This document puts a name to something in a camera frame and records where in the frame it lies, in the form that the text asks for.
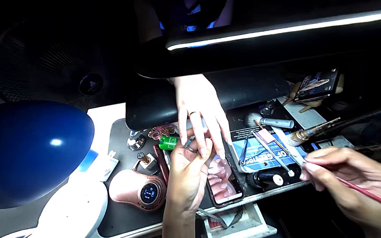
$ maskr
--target nail file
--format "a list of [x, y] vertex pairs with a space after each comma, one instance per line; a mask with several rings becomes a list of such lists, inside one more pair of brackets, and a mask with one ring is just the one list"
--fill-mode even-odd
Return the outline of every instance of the nail file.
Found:
[[272, 141], [275, 140], [274, 136], [272, 136], [270, 134], [270, 132], [268, 132], [267, 129], [262, 129], [260, 131], [258, 131], [256, 133], [259, 137], [262, 138], [262, 140], [265, 142], [265, 143], [271, 143]]

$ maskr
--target green bottle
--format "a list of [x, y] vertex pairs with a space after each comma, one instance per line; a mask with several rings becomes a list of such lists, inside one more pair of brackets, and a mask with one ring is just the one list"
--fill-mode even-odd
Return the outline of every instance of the green bottle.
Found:
[[161, 136], [160, 144], [158, 146], [160, 146], [160, 149], [173, 150], [177, 144], [178, 139], [179, 138], [175, 136]]

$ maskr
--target phone screen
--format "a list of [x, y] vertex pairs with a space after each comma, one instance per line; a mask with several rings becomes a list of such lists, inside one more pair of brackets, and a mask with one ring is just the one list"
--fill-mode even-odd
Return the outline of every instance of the phone screen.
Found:
[[318, 72], [305, 77], [295, 95], [295, 101], [331, 91], [334, 88], [336, 78], [337, 69]]
[[243, 197], [242, 188], [229, 162], [218, 155], [208, 167], [208, 184], [211, 187], [212, 198], [217, 205]]

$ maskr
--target nail polish bottle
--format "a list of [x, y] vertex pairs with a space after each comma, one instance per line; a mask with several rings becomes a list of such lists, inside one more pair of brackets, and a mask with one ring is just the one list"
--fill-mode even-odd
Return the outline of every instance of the nail polish bottle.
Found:
[[283, 185], [283, 178], [280, 175], [265, 174], [260, 171], [247, 174], [246, 182], [252, 188], [266, 188], [269, 184], [274, 184], [276, 186]]
[[178, 141], [179, 138], [175, 136], [161, 136], [158, 146], [160, 149], [173, 150]]

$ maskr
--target led light bar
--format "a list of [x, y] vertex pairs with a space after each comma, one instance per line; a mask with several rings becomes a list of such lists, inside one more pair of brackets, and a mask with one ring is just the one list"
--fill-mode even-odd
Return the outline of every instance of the led light bar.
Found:
[[356, 24], [356, 23], [364, 23], [364, 22], [373, 22], [373, 21], [378, 21], [378, 20], [381, 20], [381, 13], [371, 14], [371, 15], [362, 16], [362, 17], [353, 17], [353, 18], [339, 19], [339, 20], [320, 22], [320, 23], [314, 23], [314, 24], [305, 24], [305, 25], [299, 25], [299, 26], [293, 26], [293, 27], [287, 27], [287, 28], [281, 28], [281, 29], [266, 30], [266, 31], [247, 33], [247, 34], [242, 34], [242, 35], [233, 35], [233, 36], [228, 36], [228, 37], [221, 37], [221, 38], [211, 39], [211, 40], [196, 41], [196, 42], [191, 42], [191, 43], [172, 45], [172, 46], [167, 47], [167, 50], [175, 50], [175, 49], [187, 48], [187, 47], [204, 46], [204, 45], [226, 42], [226, 41], [248, 39], [248, 38], [253, 38], [253, 37], [258, 37], [258, 36], [263, 36], [263, 35], [275, 35], [275, 34], [286, 33], [286, 32], [318, 29], [318, 28], [325, 28], [325, 27], [331, 27], [331, 26], [348, 25], [348, 24]]

